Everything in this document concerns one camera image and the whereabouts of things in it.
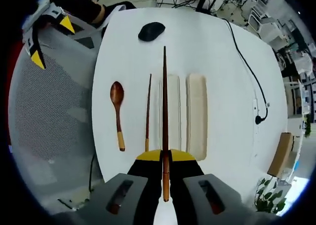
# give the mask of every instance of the black shirt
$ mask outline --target black shirt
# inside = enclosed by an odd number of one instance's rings
[[[101,11],[101,6],[91,0],[51,0],[71,15],[91,24]]]

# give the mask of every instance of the wooden spoon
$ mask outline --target wooden spoon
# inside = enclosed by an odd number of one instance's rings
[[[111,101],[114,105],[115,112],[117,115],[118,147],[120,151],[124,152],[125,144],[124,144],[123,133],[120,127],[120,119],[119,119],[119,110],[124,98],[124,89],[119,82],[114,82],[113,85],[111,86],[110,96],[111,96]]]

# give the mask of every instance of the chopstick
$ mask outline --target chopstick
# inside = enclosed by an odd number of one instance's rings
[[[164,202],[169,200],[169,142],[168,142],[168,96],[167,96],[167,63],[166,46],[163,47],[163,80],[162,80],[162,193]]]
[[[146,139],[145,139],[145,152],[149,150],[149,103],[150,103],[150,88],[152,85],[152,75],[149,78],[148,98],[147,98],[147,115],[146,115]]]

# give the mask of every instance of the computer mouse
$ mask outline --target computer mouse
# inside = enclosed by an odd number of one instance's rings
[[[138,34],[138,38],[142,41],[153,41],[155,40],[162,32],[164,32],[165,26],[159,22],[148,23],[142,27]]]

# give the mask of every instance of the white wall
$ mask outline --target white wall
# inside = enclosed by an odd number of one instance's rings
[[[316,124],[312,124],[312,132],[316,130]],[[316,134],[311,134],[309,138],[305,138],[303,141],[299,167],[294,171],[294,177],[302,177],[309,179],[316,165]]]
[[[292,20],[301,32],[305,43],[307,45],[315,44],[311,33],[304,22],[301,20],[300,15],[294,11],[285,0],[269,0],[267,3],[267,13],[274,19],[278,19],[281,24]],[[316,57],[316,51],[312,52],[312,55]]]

